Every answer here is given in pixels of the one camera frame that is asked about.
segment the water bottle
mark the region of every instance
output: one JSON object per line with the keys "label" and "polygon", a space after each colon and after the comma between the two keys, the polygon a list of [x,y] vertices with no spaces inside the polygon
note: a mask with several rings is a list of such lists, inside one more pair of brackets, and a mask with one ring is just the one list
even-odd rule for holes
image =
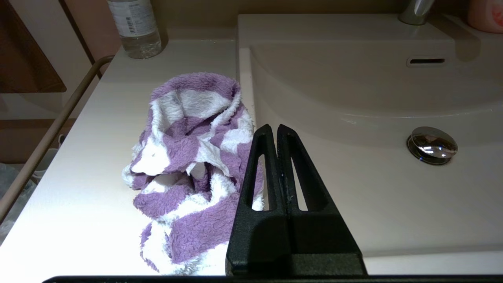
{"label": "water bottle", "polygon": [[131,58],[145,59],[161,51],[150,0],[108,0],[122,46]]}

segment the purple and white striped towel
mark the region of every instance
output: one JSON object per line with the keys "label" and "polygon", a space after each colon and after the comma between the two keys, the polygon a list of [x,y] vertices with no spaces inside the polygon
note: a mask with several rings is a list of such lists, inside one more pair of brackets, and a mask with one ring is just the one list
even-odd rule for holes
{"label": "purple and white striped towel", "polygon": [[[253,122],[239,84],[218,74],[175,77],[155,89],[147,126],[122,177],[152,218],[140,255],[162,274],[224,275]],[[258,169],[253,209],[264,207]]]}

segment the faucet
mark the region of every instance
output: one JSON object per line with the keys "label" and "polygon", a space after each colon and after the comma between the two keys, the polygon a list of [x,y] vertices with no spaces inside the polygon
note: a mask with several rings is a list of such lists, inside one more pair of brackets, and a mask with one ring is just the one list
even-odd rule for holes
{"label": "faucet", "polygon": [[433,2],[435,0],[410,0],[407,8],[398,16],[398,19],[409,25],[424,25]]}

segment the white sink basin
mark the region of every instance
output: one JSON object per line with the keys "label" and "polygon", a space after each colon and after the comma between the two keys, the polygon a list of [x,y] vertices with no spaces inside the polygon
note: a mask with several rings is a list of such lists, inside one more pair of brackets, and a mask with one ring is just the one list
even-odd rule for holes
{"label": "white sink basin", "polygon": [[[366,257],[503,249],[503,36],[439,21],[239,16],[256,126],[297,131]],[[454,138],[450,163],[408,151],[419,126]]]}

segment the barcode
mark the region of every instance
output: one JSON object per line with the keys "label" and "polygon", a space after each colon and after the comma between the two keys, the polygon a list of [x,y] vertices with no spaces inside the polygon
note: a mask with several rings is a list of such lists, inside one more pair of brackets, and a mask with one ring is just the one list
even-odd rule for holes
{"label": "barcode", "polygon": [[127,26],[129,27],[129,32],[131,34],[133,34],[135,32],[135,30],[134,30],[133,20],[131,19],[131,17],[126,17],[126,22],[127,22]]}

